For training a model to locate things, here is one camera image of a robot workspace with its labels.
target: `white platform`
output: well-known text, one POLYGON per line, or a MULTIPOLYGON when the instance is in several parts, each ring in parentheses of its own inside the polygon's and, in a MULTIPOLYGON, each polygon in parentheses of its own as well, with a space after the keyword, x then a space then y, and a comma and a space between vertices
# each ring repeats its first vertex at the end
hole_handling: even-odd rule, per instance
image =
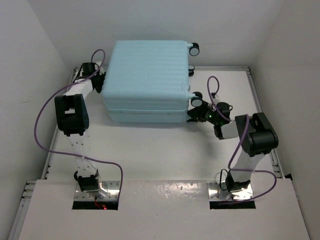
MULTIPOLYGON (((202 92, 209 100, 206 81, 210 75, 220 79, 219 95, 233 105, 231 117, 257 111, 245 71, 196 71, 191 91, 202 92)), ((116 124, 95 93, 86 105, 90 117, 88 155, 123 167, 119 210, 71 210, 76 163, 72 157, 54 154, 48 179, 36 184, 20 240, 309 239, 287 179, 279 180, 275 190, 257 199, 256 209, 209 209, 205 180, 217 179, 221 168, 227 167, 239 139, 218 140, 209 123, 116 124)), ((71 151, 60 133, 54 148, 71 151)), ((114 166, 99 164, 98 168, 103 180, 120 178, 114 166)), ((258 169, 272 170, 269 156, 258 169)), ((254 174, 253 193, 264 192, 272 183, 272 176, 254 174)))

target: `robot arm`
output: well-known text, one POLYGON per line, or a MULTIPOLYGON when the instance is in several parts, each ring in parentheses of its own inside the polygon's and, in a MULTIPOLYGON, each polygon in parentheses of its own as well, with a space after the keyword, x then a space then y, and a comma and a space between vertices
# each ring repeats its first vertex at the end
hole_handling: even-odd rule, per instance
MULTIPOLYGON (((80 83, 73 85, 64 95, 56 96, 54 99, 58 128, 67 136, 73 152, 80 156, 86 155, 84 139, 90 123, 85 99, 94 89, 97 92, 101 91, 105 73, 101 71, 92 79, 81 81, 90 76, 99 64, 101 62, 83 63, 74 80, 74 83, 80 83)), ((99 191, 99 172, 96 165, 82 157, 75 158, 78 171, 75 172, 74 178, 79 183, 80 189, 83 192, 99 191)))
MULTIPOLYGON (((226 102, 219 102, 214 95, 212 97, 223 116, 229 119, 231 106, 226 102)), ((198 104, 187 112, 190 117, 188 122, 210 122, 214 125, 214 133, 220 140, 237 138, 244 134, 246 115, 236 116, 234 121, 226 121, 217 111, 213 110, 209 103, 202 99, 201 101, 202 104, 198 104)), ((225 180, 227 190, 233 192, 246 188, 250 184, 252 172, 260 160, 272 149, 275 149, 278 144, 278 136, 266 115, 262 112, 253 114, 249 119, 248 130, 241 144, 241 154, 234 167, 227 174, 225 180)))

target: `white wall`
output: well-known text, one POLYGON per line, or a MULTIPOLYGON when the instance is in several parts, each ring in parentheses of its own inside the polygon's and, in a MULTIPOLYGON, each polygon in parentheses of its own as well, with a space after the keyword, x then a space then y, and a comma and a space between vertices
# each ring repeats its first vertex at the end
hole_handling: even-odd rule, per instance
MULTIPOLYGON (((27 180, 41 176, 46 153, 33 127, 41 105, 70 72, 26 0, 0 1, 0 240, 5 240, 27 180)), ((39 126, 47 146, 55 128, 53 104, 39 126)))
POLYGON ((186 40, 200 44, 196 65, 248 65, 283 0, 28 0, 69 65, 116 40, 186 40))
POLYGON ((286 0, 253 68, 311 239, 320 236, 319 10, 319 0, 286 0))

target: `light blue suitcase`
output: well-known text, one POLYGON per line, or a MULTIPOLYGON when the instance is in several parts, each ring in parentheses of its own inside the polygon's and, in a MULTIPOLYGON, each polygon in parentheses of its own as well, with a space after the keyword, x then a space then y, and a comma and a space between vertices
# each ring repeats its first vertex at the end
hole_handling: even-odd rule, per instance
POLYGON ((117 41, 101 91, 111 119, 119 123, 185 122, 189 99, 195 96, 189 93, 192 48, 192 43, 179 40, 117 41))

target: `red wire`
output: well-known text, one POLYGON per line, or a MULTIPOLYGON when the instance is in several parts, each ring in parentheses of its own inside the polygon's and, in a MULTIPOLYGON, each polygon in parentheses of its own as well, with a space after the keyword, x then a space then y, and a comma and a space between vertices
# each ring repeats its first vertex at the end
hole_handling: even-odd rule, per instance
POLYGON ((101 209, 101 206, 97 203, 97 199, 94 199, 94 205, 96 205, 99 209, 101 209))
POLYGON ((107 210, 107 207, 105 205, 100 205, 98 202, 97 202, 97 198, 94 199, 94 205, 96 205, 99 209, 101 210, 107 210))

